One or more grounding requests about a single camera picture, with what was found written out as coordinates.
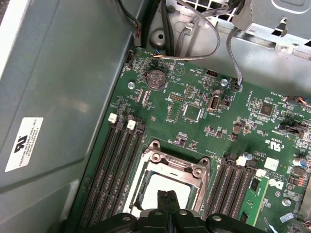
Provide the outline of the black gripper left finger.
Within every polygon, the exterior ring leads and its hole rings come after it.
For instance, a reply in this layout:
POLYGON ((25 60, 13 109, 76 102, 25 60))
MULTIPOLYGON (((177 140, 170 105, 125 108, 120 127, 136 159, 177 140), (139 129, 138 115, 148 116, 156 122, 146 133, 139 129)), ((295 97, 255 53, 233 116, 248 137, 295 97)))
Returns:
POLYGON ((94 226, 78 230, 79 233, 167 233, 168 193, 157 192, 157 208, 144 210, 140 217, 120 213, 94 226))

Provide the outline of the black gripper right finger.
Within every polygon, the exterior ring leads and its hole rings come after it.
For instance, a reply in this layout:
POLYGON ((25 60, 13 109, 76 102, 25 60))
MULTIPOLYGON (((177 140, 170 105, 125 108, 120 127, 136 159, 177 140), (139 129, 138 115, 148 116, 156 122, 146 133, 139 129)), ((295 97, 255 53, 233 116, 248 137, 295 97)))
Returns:
POLYGON ((211 214, 205 220, 195 216, 196 212, 182 209, 177 195, 168 191, 170 233, 249 233, 250 225, 223 214, 211 214))

